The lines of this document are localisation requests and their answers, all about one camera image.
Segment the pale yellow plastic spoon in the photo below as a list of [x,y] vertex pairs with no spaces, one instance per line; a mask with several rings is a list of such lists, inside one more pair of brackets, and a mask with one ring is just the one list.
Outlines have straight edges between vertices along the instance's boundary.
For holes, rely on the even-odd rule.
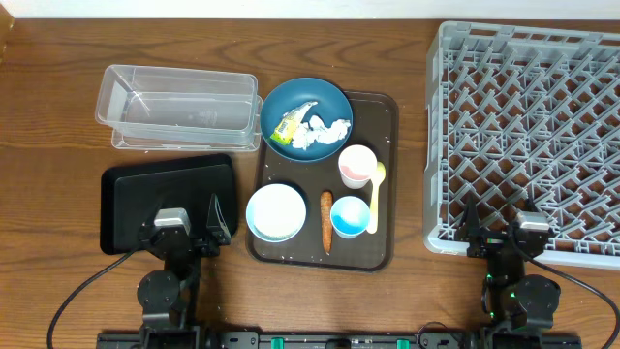
[[385,165],[382,162],[378,162],[376,171],[370,178],[370,182],[372,183],[372,193],[369,205],[370,218],[366,229],[369,234],[375,234],[378,230],[380,186],[385,180],[386,175],[387,172]]

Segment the white and pink cup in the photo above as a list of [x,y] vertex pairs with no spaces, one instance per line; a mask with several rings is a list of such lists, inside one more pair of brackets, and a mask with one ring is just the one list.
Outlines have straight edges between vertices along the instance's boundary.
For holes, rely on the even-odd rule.
[[346,147],[338,158],[338,170],[345,186],[362,188],[375,173],[377,157],[367,146],[354,144]]

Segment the dark blue plate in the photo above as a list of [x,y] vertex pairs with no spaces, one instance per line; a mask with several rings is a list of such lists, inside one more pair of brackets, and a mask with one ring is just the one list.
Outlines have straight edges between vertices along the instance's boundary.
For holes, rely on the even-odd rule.
[[316,115],[325,126],[330,126],[338,119],[348,120],[354,124],[352,106],[344,92],[336,85],[315,78],[291,79],[280,84],[267,95],[263,102],[260,125],[267,146],[287,160],[306,163],[325,160],[345,144],[353,131],[353,127],[350,127],[343,140],[338,140],[333,144],[314,142],[306,150],[293,148],[290,144],[282,145],[270,138],[285,112],[312,101],[316,101],[317,105],[305,115],[304,122]]

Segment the light blue bowl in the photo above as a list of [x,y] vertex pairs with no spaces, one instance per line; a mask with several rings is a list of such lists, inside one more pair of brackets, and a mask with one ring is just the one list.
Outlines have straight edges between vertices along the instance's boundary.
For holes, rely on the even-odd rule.
[[252,234],[278,243],[294,237],[306,219],[306,204],[292,186],[274,183],[257,190],[246,207],[246,222]]

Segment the small blue cup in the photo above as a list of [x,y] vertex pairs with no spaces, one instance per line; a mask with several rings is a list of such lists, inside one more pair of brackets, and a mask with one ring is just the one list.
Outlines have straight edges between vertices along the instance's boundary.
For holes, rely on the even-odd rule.
[[330,210],[330,221],[336,234],[352,239],[364,233],[370,222],[370,208],[361,198],[346,196],[338,199]]

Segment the white tissue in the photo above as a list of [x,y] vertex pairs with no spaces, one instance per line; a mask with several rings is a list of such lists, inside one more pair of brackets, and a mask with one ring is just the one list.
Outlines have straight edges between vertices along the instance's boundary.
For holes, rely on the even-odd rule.
[[337,119],[327,127],[316,115],[308,122],[302,122],[294,132],[291,144],[293,148],[306,150],[313,143],[333,144],[343,140],[352,123],[346,119]]

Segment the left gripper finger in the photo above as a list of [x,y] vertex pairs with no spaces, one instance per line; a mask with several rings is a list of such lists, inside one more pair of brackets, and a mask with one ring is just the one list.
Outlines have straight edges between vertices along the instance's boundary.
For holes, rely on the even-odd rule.
[[227,236],[229,234],[229,229],[216,194],[212,194],[209,200],[206,228],[213,236]]
[[160,202],[158,202],[154,207],[152,207],[148,213],[145,216],[145,219],[143,220],[143,222],[141,223],[140,228],[142,230],[150,230],[153,226],[154,226],[154,220],[157,216],[157,214],[159,213],[160,209],[162,207],[162,204]]

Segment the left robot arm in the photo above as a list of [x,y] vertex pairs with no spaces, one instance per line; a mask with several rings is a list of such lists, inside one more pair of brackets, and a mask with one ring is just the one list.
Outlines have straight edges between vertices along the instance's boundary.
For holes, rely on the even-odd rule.
[[195,318],[202,259],[217,257],[232,234],[219,198],[209,199],[205,228],[194,233],[183,207],[158,208],[139,229],[140,247],[164,262],[139,283],[142,307],[138,348],[213,348],[217,336]]

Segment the yellow-green snack wrapper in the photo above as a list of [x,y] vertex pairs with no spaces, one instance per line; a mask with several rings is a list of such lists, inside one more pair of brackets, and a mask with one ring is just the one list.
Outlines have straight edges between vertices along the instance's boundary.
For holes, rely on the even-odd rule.
[[284,113],[282,120],[275,127],[274,131],[270,135],[270,138],[276,143],[282,145],[290,144],[297,128],[302,123],[305,114],[317,104],[317,101],[305,102],[304,104]]

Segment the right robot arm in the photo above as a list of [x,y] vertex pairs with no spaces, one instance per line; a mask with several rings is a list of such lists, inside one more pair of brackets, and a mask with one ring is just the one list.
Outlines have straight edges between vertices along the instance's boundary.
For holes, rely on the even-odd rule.
[[532,204],[505,228],[491,230],[481,224],[476,201],[468,199],[455,238],[468,244],[468,257],[487,262],[481,303],[491,324],[465,335],[463,348],[543,347],[561,288],[549,278],[526,273],[525,263],[543,253],[550,236],[546,217]]

